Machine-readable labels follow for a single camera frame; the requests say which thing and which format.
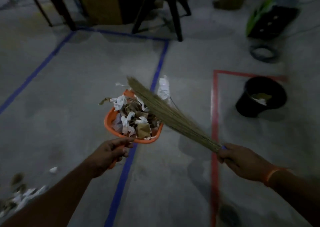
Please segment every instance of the broom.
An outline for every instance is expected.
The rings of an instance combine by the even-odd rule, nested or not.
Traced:
[[[182,112],[167,105],[165,101],[144,87],[137,79],[127,77],[127,80],[128,85],[133,89],[134,93],[142,99],[152,114],[164,124],[191,140],[202,144],[212,152],[217,153],[219,151],[221,145],[208,137],[194,122],[183,115]]]

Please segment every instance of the gray floor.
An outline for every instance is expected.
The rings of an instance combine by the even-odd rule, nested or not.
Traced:
[[[65,1],[73,18],[83,20],[72,0]],[[261,0],[246,0],[238,11],[215,10],[212,0],[189,0],[193,15],[181,18],[184,41],[170,42],[161,76],[169,77],[177,106],[208,134],[214,70],[287,76],[286,106],[248,119],[234,109],[248,78],[220,74],[219,138],[318,183],[320,37],[313,27],[320,25],[320,1],[309,1],[301,0],[306,4],[299,17],[273,42],[281,61],[266,64],[248,53],[255,41],[246,39],[244,31]],[[52,21],[62,23],[50,3],[41,2]],[[166,4],[155,14],[142,24],[148,29],[143,34],[175,39],[172,24],[162,25],[163,19],[170,21]],[[2,104],[69,30],[48,27],[30,0],[0,8],[0,27]],[[97,28],[130,32],[132,25]],[[121,94],[123,87],[115,83],[125,83],[126,75],[150,86],[162,48],[159,41],[78,31],[0,115],[0,198],[8,197],[14,173],[23,171],[30,187],[53,185],[99,143],[113,138],[103,126],[111,105],[97,103]],[[50,175],[54,166],[60,171]],[[122,167],[118,163],[92,181],[69,226],[103,225]],[[138,146],[114,226],[209,226],[210,170],[210,152],[164,127],[155,143]],[[238,178],[224,165],[219,170],[222,203],[234,206],[242,226],[308,226],[270,189]],[[223,223],[218,220],[217,226]]]

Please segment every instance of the wristband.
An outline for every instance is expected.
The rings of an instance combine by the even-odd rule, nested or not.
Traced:
[[[263,184],[265,184],[265,186],[269,187],[269,180],[270,180],[271,176],[274,173],[276,173],[277,171],[286,171],[286,170],[287,170],[286,168],[280,168],[280,167],[275,166],[272,170],[270,170],[268,172],[268,174],[266,174],[265,177],[263,177],[263,179],[262,179]]]

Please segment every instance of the orange dustpan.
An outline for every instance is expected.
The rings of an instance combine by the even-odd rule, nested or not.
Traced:
[[[134,92],[127,90],[123,93],[126,97],[131,97],[134,98]],[[119,113],[119,111],[115,111],[115,108],[113,107],[109,113],[106,115],[106,117],[104,118],[104,126],[106,127],[106,129],[111,132],[113,135],[120,137],[120,138],[125,138],[126,136],[122,135],[121,133],[118,133],[117,131],[115,131],[112,127],[112,122],[116,119],[117,114]],[[155,138],[150,139],[150,140],[144,140],[144,139],[135,139],[134,142],[135,143],[142,143],[142,144],[149,144],[149,143],[153,143],[154,141],[156,141],[161,133],[163,127],[163,123],[160,123],[158,131],[155,135]],[[116,164],[116,160],[114,162],[112,162],[112,164],[110,165],[109,169],[112,169],[115,164]]]

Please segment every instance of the blue tape line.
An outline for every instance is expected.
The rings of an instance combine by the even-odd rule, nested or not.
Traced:
[[[46,57],[46,59],[37,67],[33,73],[26,78],[22,85],[17,88],[7,99],[6,101],[0,106],[0,115],[2,112],[15,100],[15,98],[28,86],[28,84],[34,79],[38,73],[46,66],[48,63],[53,59],[53,57],[61,50],[66,42],[68,42],[71,37],[75,34],[75,31],[71,31],[60,43],[59,45]]]
[[[93,32],[99,32],[99,33],[110,34],[110,35],[118,35],[118,36],[128,36],[128,37],[139,38],[139,39],[164,41],[164,42],[170,40],[170,39],[157,38],[157,37],[145,36],[145,35],[137,35],[137,34],[123,33],[123,32],[116,32],[116,31],[105,31],[105,30],[94,29],[90,27],[79,27],[79,30],[93,31]]]
[[[166,55],[167,50],[168,50],[168,46],[169,46],[169,41],[166,40],[166,42],[164,44],[164,47],[163,47],[163,50],[162,50],[162,54],[160,56],[158,67],[157,67],[157,69],[155,71],[155,74],[154,74],[153,80],[152,80],[152,84],[151,84],[151,87],[150,87],[150,90],[152,92],[154,92],[154,90],[156,88],[156,84],[157,84],[157,81],[159,79],[160,71],[161,71],[161,68],[162,68],[162,64],[163,64],[165,55]],[[109,215],[108,215],[108,217],[107,217],[107,219],[106,219],[106,221],[104,223],[104,227],[112,227],[113,226],[114,220],[115,220],[117,212],[118,212],[118,208],[120,206],[122,194],[123,194],[123,191],[125,189],[126,182],[128,180],[130,168],[131,168],[131,165],[132,165],[133,160],[134,160],[134,155],[136,153],[136,149],[137,149],[137,144],[135,143],[133,145],[133,148],[130,149],[129,157],[126,159],[126,161],[124,163],[124,166],[122,168],[120,179],[119,179],[117,188],[115,190],[115,193],[114,193],[111,205],[110,205],[110,209],[109,209]]]

